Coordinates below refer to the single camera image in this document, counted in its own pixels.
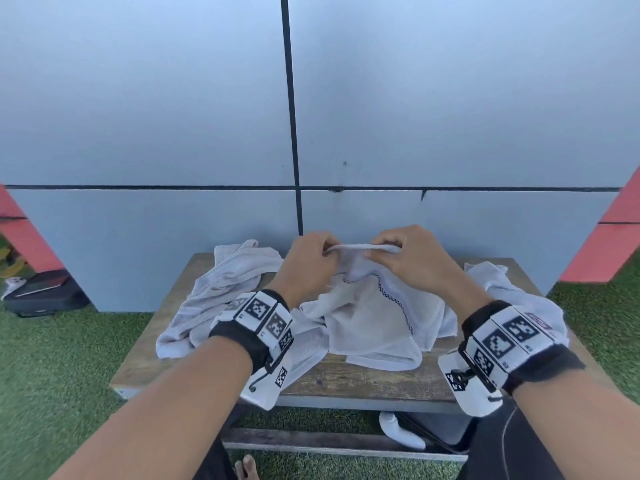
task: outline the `wooden table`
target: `wooden table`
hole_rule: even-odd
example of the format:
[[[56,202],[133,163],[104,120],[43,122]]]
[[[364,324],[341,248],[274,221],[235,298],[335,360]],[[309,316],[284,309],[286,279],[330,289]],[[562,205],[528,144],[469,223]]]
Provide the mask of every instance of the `wooden table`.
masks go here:
[[[476,264],[491,261],[507,266],[510,281],[528,293],[540,295],[529,277],[512,258],[458,258],[456,261]],[[147,386],[162,371],[179,359],[158,359],[156,339],[166,329],[178,307],[193,288],[196,279],[214,265],[212,253],[197,253],[191,258],[160,309],[135,343],[111,380],[111,387],[125,399]],[[265,286],[273,273],[263,275],[259,287]],[[612,380],[591,357],[580,340],[569,332],[570,348],[586,364],[588,372],[600,383],[615,388]],[[438,339],[430,352],[423,354],[417,369],[388,372],[367,369],[344,361],[344,356],[327,354],[299,380],[282,391],[276,405],[308,408],[339,408],[377,411],[411,411],[460,413],[440,369],[437,359],[460,343],[458,337]],[[304,433],[292,431],[231,429],[225,437],[229,448],[263,449],[291,452],[324,452],[392,456],[430,460],[463,460],[464,456],[433,452],[410,452],[379,435],[344,433]]]

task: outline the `foot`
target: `foot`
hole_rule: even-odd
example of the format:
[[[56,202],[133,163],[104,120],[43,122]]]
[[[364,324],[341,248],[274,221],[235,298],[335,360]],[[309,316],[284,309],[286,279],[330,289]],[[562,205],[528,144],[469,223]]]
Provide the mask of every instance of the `foot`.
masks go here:
[[[239,480],[260,480],[251,455],[245,455],[242,461],[236,461],[236,475]]]

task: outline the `wooden tabletop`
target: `wooden tabletop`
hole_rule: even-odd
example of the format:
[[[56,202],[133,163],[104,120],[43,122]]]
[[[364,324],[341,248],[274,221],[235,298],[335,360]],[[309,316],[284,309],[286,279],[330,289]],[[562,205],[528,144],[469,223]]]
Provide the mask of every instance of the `wooden tabletop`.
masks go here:
[[[457,258],[467,262],[490,261],[507,266],[507,276],[517,287],[540,295],[529,277],[512,258]],[[146,329],[111,380],[111,387],[124,398],[133,396],[162,371],[179,359],[158,359],[156,339],[171,322],[178,308],[191,292],[198,277],[214,266],[212,253],[197,253],[164,298]],[[273,273],[263,275],[259,287],[271,281]],[[600,383],[615,388],[612,380],[591,357],[578,338],[569,332],[570,348],[586,364],[587,370]],[[420,367],[412,371],[388,372],[368,369],[344,361],[344,356],[327,354],[313,369],[285,389],[278,400],[283,406],[335,407],[350,409],[427,411],[425,401],[455,404],[453,395],[438,368],[439,355],[456,347],[458,337],[438,339],[430,352],[423,354]]]

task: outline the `green grass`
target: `green grass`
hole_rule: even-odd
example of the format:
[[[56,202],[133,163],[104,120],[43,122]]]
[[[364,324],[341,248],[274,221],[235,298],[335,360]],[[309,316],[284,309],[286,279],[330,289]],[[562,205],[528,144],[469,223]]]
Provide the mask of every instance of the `green grass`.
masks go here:
[[[640,403],[640,252],[606,285],[560,283],[551,293],[620,389]],[[89,307],[38,321],[0,312],[0,477],[43,479],[122,405],[109,380],[150,314]],[[277,408],[243,426],[300,431],[376,431],[358,411]],[[233,452],[235,460],[242,455]],[[262,480],[455,478],[459,465],[309,454],[254,453]]]

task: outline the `black box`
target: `black box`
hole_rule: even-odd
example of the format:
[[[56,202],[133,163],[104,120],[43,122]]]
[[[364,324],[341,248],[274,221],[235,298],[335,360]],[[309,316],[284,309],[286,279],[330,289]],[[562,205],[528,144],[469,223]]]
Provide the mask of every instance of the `black box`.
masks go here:
[[[28,284],[46,282],[60,277],[67,277],[67,281],[57,288],[18,296],[24,293]],[[89,303],[91,303],[89,298],[86,297],[84,291],[80,289],[80,286],[66,269],[38,273],[29,278],[20,288],[4,297],[4,308],[22,318],[44,317],[56,312],[77,310],[84,308]]]

